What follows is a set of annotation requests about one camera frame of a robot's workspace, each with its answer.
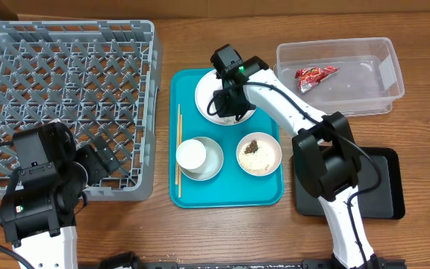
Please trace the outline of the large white plate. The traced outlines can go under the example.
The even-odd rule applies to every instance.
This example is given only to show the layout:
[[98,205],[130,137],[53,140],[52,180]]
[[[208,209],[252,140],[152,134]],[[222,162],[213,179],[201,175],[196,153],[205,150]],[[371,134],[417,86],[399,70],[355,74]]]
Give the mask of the large white plate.
[[256,110],[248,111],[239,121],[235,120],[235,116],[221,118],[221,117],[218,117],[217,115],[213,115],[213,116],[209,115],[207,113],[208,103],[209,101],[212,100],[214,91],[221,90],[221,89],[222,89],[222,82],[220,79],[216,77],[215,69],[212,69],[211,71],[207,72],[199,80],[199,83],[196,86],[196,90],[195,90],[196,107],[198,108],[199,112],[206,120],[221,126],[232,126],[248,120],[256,112]]

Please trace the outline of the brown food scrap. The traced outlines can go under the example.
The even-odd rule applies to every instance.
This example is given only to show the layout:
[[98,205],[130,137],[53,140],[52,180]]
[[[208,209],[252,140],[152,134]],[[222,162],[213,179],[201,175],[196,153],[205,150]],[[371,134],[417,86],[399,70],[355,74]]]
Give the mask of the brown food scrap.
[[252,140],[244,149],[245,154],[252,154],[258,151],[258,142],[256,140]]

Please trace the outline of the small pink bowl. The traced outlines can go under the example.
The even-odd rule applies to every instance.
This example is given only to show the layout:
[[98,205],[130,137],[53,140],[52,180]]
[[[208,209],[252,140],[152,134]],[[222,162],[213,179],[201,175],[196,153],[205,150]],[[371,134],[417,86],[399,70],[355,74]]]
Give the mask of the small pink bowl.
[[281,164],[279,142],[270,134],[253,132],[243,137],[237,145],[237,162],[252,176],[268,176]]

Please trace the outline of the grey shallow bowl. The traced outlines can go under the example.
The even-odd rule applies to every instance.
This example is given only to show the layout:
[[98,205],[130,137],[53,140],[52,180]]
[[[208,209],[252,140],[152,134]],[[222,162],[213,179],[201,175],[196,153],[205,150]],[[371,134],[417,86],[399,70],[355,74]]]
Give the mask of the grey shallow bowl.
[[205,168],[201,173],[191,173],[184,168],[181,168],[181,172],[189,179],[195,181],[207,181],[215,177],[216,174],[222,169],[224,162],[224,154],[221,146],[213,139],[209,137],[194,137],[201,141],[207,150],[207,159],[205,162]]

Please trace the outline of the white rice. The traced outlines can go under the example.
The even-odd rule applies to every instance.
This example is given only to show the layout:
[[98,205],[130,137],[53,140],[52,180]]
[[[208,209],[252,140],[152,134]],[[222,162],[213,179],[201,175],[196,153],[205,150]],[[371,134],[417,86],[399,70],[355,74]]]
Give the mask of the white rice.
[[244,149],[249,143],[242,145],[238,153],[240,166],[251,174],[263,175],[269,172],[269,169],[275,163],[275,151],[265,141],[258,141],[258,151],[252,154],[245,154]]

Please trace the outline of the white cup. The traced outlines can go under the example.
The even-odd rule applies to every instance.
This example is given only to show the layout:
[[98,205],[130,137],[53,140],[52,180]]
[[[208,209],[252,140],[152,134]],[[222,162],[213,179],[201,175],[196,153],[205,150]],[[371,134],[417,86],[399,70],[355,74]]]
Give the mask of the white cup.
[[181,143],[181,167],[191,173],[201,173],[205,168],[207,150],[205,145],[196,139],[185,140]]

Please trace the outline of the red snack wrapper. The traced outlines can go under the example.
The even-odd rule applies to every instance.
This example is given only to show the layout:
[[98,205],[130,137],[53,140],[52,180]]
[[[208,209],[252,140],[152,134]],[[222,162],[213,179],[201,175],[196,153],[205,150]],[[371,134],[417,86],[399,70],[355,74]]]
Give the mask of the red snack wrapper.
[[295,79],[297,80],[300,92],[306,93],[321,81],[335,74],[338,70],[339,68],[333,66],[303,68],[296,72]]

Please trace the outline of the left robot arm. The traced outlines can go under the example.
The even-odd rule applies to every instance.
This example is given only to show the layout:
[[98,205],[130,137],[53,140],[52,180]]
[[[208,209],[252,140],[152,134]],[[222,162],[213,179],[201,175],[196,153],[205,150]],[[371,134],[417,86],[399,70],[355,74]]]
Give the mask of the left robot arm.
[[53,121],[13,136],[19,167],[0,204],[0,226],[21,268],[76,268],[75,208],[85,188],[121,166],[102,137],[78,148],[69,128]]

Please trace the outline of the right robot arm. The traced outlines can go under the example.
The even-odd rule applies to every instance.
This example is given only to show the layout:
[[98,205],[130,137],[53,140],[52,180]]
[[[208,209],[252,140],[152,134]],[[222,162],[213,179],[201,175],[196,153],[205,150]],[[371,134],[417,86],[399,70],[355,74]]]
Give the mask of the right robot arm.
[[370,246],[358,206],[358,196],[380,184],[359,190],[361,159],[368,154],[356,143],[349,121],[302,101],[285,87],[269,65],[254,56],[243,60],[226,44],[211,56],[221,89],[214,92],[207,112],[241,119],[260,108],[292,138],[296,178],[320,201],[333,241],[335,268],[381,268]]

